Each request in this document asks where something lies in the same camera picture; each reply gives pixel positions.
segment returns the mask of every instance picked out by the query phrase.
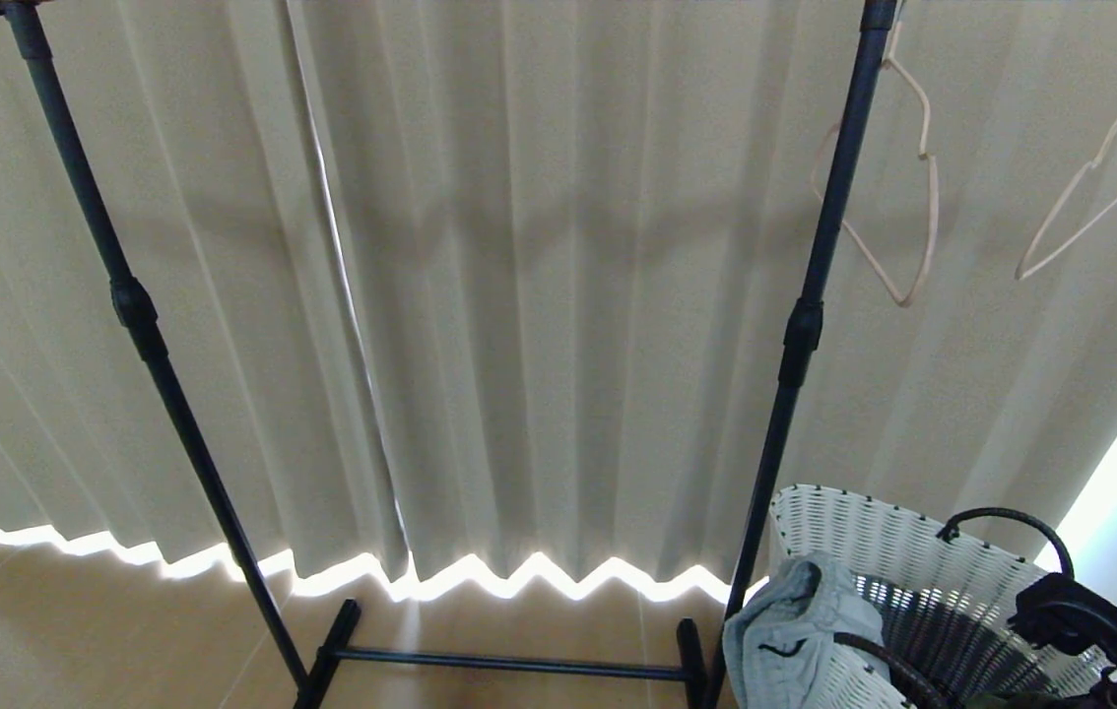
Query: curtain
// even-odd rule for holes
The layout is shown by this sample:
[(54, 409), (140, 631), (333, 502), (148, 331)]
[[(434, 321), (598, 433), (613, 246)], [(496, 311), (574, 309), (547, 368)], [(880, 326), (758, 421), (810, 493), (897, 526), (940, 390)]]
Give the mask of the curtain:
[[(859, 3), (41, 13), (258, 554), (729, 575)], [(0, 526), (197, 552), (212, 517), (8, 31)], [(932, 280), (896, 308), (843, 238), (781, 481), (1060, 520), (1117, 431), (1117, 208), (1013, 266), (1117, 113), (1117, 4), (910, 3), (897, 55), (934, 108)], [(901, 281), (919, 119), (884, 71), (848, 210)], [(1115, 154), (1062, 234), (1111, 198)]]

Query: clothes hanger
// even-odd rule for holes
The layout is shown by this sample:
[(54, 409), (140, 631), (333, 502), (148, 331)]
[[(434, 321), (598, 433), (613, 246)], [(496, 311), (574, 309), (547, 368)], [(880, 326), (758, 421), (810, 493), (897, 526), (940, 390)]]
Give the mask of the clothes hanger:
[[(860, 234), (856, 233), (856, 228), (852, 228), (851, 221), (842, 220), (843, 230), (856, 242), (856, 247), (860, 248), (861, 255), (872, 266), (873, 272), (878, 274), (882, 286), (891, 295), (891, 300), (896, 300), (896, 305), (901, 306), (901, 308), (908, 308), (909, 305), (913, 305), (914, 298), (918, 296), (925, 282), (927, 282), (927, 277), (930, 274), (930, 261), (936, 253), (936, 241), (939, 238), (939, 167), (936, 165), (936, 156), (927, 150), (927, 137), (930, 135), (930, 99), (927, 98), (927, 93), (923, 90), (918, 80), (896, 58), (896, 46), (900, 41), (900, 30), (905, 27), (906, 4), (908, 3), (900, 4), (900, 15), (896, 18), (896, 26), (891, 29), (891, 38), (888, 41), (887, 57), (882, 59), (882, 68), (890, 68), (892, 71), (896, 71), (896, 75), (899, 75), (905, 80), (905, 84), (909, 85), (909, 88), (917, 95), (918, 103), (922, 104), (922, 133), (918, 137), (918, 159), (927, 163), (927, 243), (925, 243), (922, 251), (918, 275), (914, 277), (913, 286), (909, 287), (908, 293), (905, 293), (904, 296), (900, 295), (900, 288), (887, 275), (887, 270), (882, 269), (882, 264), (879, 264), (878, 257), (873, 256), (873, 252), (870, 251), (869, 247), (865, 245), (863, 239), (860, 238)], [(829, 133), (821, 141), (821, 146), (817, 147), (817, 157), (812, 164), (812, 171), (808, 175), (808, 183), (812, 185), (812, 193), (817, 195), (817, 199), (823, 199), (821, 189), (817, 188), (817, 171), (821, 167), (825, 144), (837, 134), (838, 124), (834, 124), (830, 126)]]
[(1109, 153), (1109, 147), (1111, 147), (1111, 143), (1114, 143), (1114, 136), (1116, 135), (1117, 135), (1117, 118), (1114, 118), (1111, 127), (1109, 127), (1109, 130), (1106, 132), (1106, 138), (1102, 140), (1102, 146), (1100, 146), (1100, 148), (1097, 150), (1097, 156), (1095, 156), (1094, 159), (1091, 159), (1091, 161), (1086, 162), (1085, 165), (1079, 167), (1079, 171), (1077, 171), (1076, 176), (1072, 176), (1071, 181), (1067, 183), (1067, 189), (1062, 191), (1062, 195), (1058, 197), (1057, 202), (1053, 202), (1053, 208), (1049, 210), (1049, 214), (1046, 214), (1044, 220), (1040, 222), (1040, 229), (1037, 229), (1035, 237), (1031, 238), (1031, 243), (1028, 245), (1027, 251), (1022, 252), (1022, 258), (1019, 259), (1018, 268), (1013, 269), (1014, 279), (1027, 279), (1028, 277), (1030, 277), (1031, 274), (1034, 274), (1040, 269), (1043, 269), (1044, 266), (1049, 265), (1053, 259), (1057, 259), (1058, 256), (1062, 255), (1062, 251), (1066, 251), (1067, 248), (1071, 246), (1071, 243), (1075, 243), (1078, 238), (1082, 237), (1086, 230), (1094, 228), (1094, 224), (1100, 221), (1100, 219), (1102, 219), (1102, 217), (1105, 217), (1107, 212), (1111, 211), (1114, 207), (1117, 205), (1117, 194), (1116, 194), (1116, 197), (1114, 197), (1114, 199), (1111, 199), (1111, 201), (1109, 201), (1107, 205), (1102, 207), (1102, 210), (1100, 210), (1099, 212), (1097, 212), (1097, 214), (1094, 215), (1094, 219), (1088, 220), (1088, 223), (1086, 223), (1085, 226), (1082, 226), (1082, 228), (1077, 230), (1076, 233), (1072, 233), (1070, 238), (1067, 238), (1061, 246), (1054, 248), (1053, 252), (1051, 252), (1049, 256), (1046, 256), (1044, 259), (1040, 259), (1039, 261), (1032, 264), (1031, 257), (1035, 252), (1035, 247), (1040, 246), (1040, 239), (1044, 238), (1047, 230), (1049, 230), (1049, 226), (1053, 223), (1054, 220), (1058, 219), (1058, 213), (1062, 211), (1062, 207), (1067, 203), (1068, 199), (1071, 199), (1071, 193), (1076, 192), (1076, 188), (1079, 188), (1079, 181), (1085, 179), (1086, 174), (1089, 174), (1091, 171), (1097, 170), (1097, 167), (1100, 164), (1102, 164), (1102, 161), (1106, 159), (1107, 153)]

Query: tile floor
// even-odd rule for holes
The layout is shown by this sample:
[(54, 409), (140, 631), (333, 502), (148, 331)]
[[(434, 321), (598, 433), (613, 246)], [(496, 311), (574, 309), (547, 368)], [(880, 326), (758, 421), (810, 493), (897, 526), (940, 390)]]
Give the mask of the tile floor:
[[(361, 645), (619, 663), (676, 663), (681, 615), (710, 651), (720, 619), (697, 590), (652, 603), (615, 579), (580, 602), (535, 582), (509, 601), (464, 584), (424, 603), (392, 602), (374, 579), (292, 596), (289, 581), (271, 576), (271, 592), (307, 663), (350, 596), (364, 610)], [(108, 553), (0, 545), (0, 708), (271, 709), (293, 699), (251, 596), (225, 572), (164, 579)], [(679, 683), (343, 663), (324, 706), (685, 709), (685, 696)], [(722, 706), (734, 706), (728, 691)]]

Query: light blue cloth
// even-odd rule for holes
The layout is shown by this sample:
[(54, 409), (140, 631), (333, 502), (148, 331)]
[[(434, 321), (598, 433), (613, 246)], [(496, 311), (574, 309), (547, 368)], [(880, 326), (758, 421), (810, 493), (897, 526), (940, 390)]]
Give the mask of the light blue cloth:
[[(729, 686), (743, 709), (810, 709), (833, 654), (834, 633), (882, 645), (882, 616), (856, 593), (852, 573), (829, 554), (787, 559), (722, 638)], [(887, 665), (862, 654), (875, 671)]]

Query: white hanger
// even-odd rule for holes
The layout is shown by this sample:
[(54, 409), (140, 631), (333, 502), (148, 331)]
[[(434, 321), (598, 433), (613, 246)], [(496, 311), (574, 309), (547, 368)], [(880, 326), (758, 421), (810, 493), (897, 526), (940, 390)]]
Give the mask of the white hanger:
[(1085, 226), (1082, 226), (1082, 228), (1077, 230), (1076, 233), (1072, 233), (1070, 238), (1067, 238), (1061, 246), (1054, 248), (1053, 252), (1051, 252), (1049, 256), (1046, 256), (1044, 259), (1035, 261), (1035, 264), (1030, 264), (1031, 255), (1032, 252), (1035, 251), (1035, 247), (1040, 246), (1040, 239), (1044, 238), (1044, 233), (1047, 232), (1047, 230), (1049, 230), (1049, 224), (1053, 223), (1053, 220), (1058, 219), (1058, 213), (1062, 211), (1062, 207), (1067, 203), (1067, 199), (1071, 199), (1071, 193), (1076, 192), (1076, 188), (1079, 185), (1079, 181), (1085, 179), (1086, 174), (1089, 174), (1091, 171), (1097, 170), (1097, 167), (1100, 164), (1102, 164), (1102, 161), (1106, 159), (1106, 154), (1109, 153), (1109, 147), (1111, 147), (1111, 143), (1114, 143), (1114, 136), (1116, 135), (1117, 135), (1117, 118), (1114, 118), (1111, 127), (1109, 127), (1109, 130), (1106, 132), (1106, 138), (1102, 140), (1102, 146), (1100, 146), (1100, 148), (1097, 150), (1097, 156), (1091, 159), (1091, 161), (1086, 162), (1085, 165), (1079, 167), (1079, 171), (1077, 171), (1076, 176), (1072, 176), (1071, 181), (1067, 183), (1067, 189), (1062, 191), (1062, 195), (1058, 197), (1057, 202), (1053, 202), (1053, 208), (1049, 210), (1049, 214), (1046, 214), (1044, 220), (1040, 222), (1040, 229), (1037, 229), (1035, 237), (1031, 238), (1031, 243), (1028, 245), (1028, 250), (1022, 252), (1022, 258), (1019, 259), (1018, 268), (1013, 269), (1014, 279), (1025, 279), (1030, 277), (1031, 274), (1034, 274), (1040, 269), (1043, 269), (1044, 266), (1049, 265), (1050, 261), (1057, 259), (1058, 256), (1062, 255), (1062, 251), (1066, 251), (1067, 248), (1071, 246), (1071, 243), (1075, 243), (1076, 239), (1082, 237), (1086, 230), (1094, 228), (1094, 224), (1100, 221), (1100, 219), (1102, 219), (1102, 217), (1105, 217), (1107, 212), (1111, 211), (1113, 208), (1117, 205), (1117, 194), (1116, 194), (1116, 197), (1111, 199), (1111, 202), (1102, 207), (1102, 210), (1100, 210), (1099, 212), (1097, 212), (1097, 214), (1094, 215), (1094, 219), (1088, 220), (1088, 223), (1086, 223)]
[[(905, 13), (904, 4), (900, 4), (900, 13), (903, 18), (903, 13)], [(914, 277), (909, 293), (900, 296), (900, 288), (896, 287), (896, 282), (887, 275), (887, 270), (882, 269), (882, 265), (879, 264), (877, 257), (865, 246), (863, 239), (860, 238), (859, 233), (856, 233), (856, 229), (852, 228), (850, 221), (842, 220), (842, 224), (848, 236), (856, 242), (856, 247), (860, 248), (861, 255), (865, 255), (865, 260), (869, 261), (869, 265), (873, 268), (873, 272), (878, 274), (882, 286), (891, 295), (891, 300), (896, 300), (896, 305), (901, 306), (901, 308), (908, 308), (909, 305), (913, 305), (913, 300), (918, 296), (922, 287), (927, 282), (927, 277), (930, 272), (930, 261), (936, 253), (936, 241), (939, 238), (939, 167), (936, 165), (936, 156), (927, 150), (927, 135), (930, 134), (930, 100), (927, 98), (927, 93), (922, 89), (918, 80), (900, 64), (899, 59), (896, 59), (896, 45), (899, 44), (900, 29), (904, 26), (905, 20), (897, 18), (896, 27), (891, 30), (891, 41), (890, 46), (888, 46), (887, 57), (882, 59), (882, 68), (890, 67), (891, 69), (896, 69), (897, 75), (900, 75), (905, 84), (908, 84), (913, 88), (914, 94), (918, 96), (918, 100), (922, 104), (922, 134), (918, 137), (918, 159), (927, 163), (927, 243), (923, 248), (922, 262), (918, 265), (918, 275)], [(808, 181), (812, 185), (812, 192), (817, 195), (817, 199), (822, 199), (822, 201), (824, 198), (821, 194), (821, 190), (817, 188), (817, 170), (821, 166), (825, 144), (837, 134), (838, 124), (834, 124), (830, 126), (825, 138), (821, 141), (821, 146), (817, 148), (817, 159), (812, 164), (810, 175), (808, 175)]]

